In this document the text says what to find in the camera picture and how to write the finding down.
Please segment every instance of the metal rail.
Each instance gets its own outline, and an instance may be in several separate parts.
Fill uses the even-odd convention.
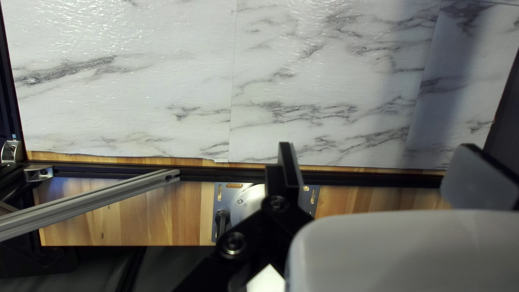
[[[162,169],[0,217],[0,242],[179,181],[177,169]]]

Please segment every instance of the silver mounting plate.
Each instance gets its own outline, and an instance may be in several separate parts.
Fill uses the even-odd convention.
[[[317,201],[319,199],[320,185],[304,185],[303,192],[299,196],[299,206],[312,217],[316,216]],[[216,213],[225,210],[230,214],[226,229],[239,223],[261,207],[261,201],[265,197],[265,185],[250,182],[215,182],[213,201],[213,228],[211,240],[216,242]]]

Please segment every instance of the white plastic part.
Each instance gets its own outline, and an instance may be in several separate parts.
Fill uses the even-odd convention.
[[[268,265],[247,283],[247,292],[285,292],[285,279]]]
[[[295,236],[287,292],[519,291],[519,213],[340,215]]]

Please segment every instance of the gray plastic part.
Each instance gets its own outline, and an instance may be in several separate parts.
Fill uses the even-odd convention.
[[[518,221],[494,210],[324,217],[292,241],[287,292],[519,291]]]
[[[440,191],[454,208],[510,210],[519,197],[516,182],[466,145],[454,152]]]

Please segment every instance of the gray marble veining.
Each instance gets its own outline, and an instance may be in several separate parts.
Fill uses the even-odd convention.
[[[227,161],[236,1],[2,1],[28,150]]]
[[[396,167],[439,5],[239,0],[229,160]]]
[[[404,167],[445,168],[461,143],[485,143],[519,46],[519,7],[444,0]]]

